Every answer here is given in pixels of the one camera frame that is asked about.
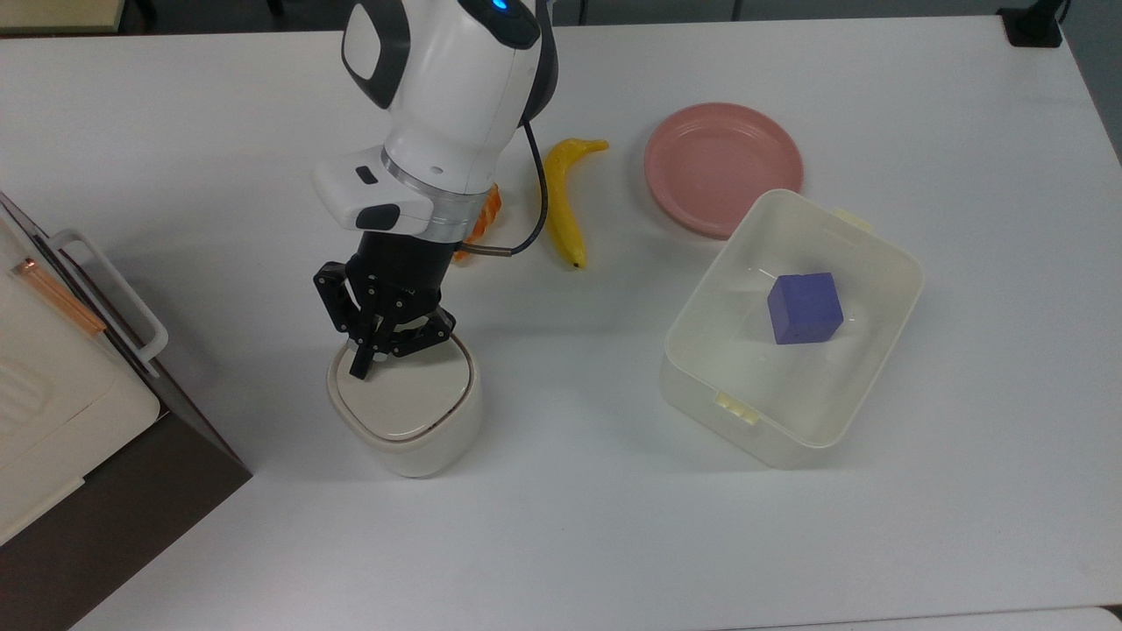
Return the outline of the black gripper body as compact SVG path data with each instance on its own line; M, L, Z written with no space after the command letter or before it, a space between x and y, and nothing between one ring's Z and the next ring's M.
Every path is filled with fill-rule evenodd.
M348 262L327 262L314 285L337 331L390 344L424 318L453 318L440 305L457 245L366 231Z

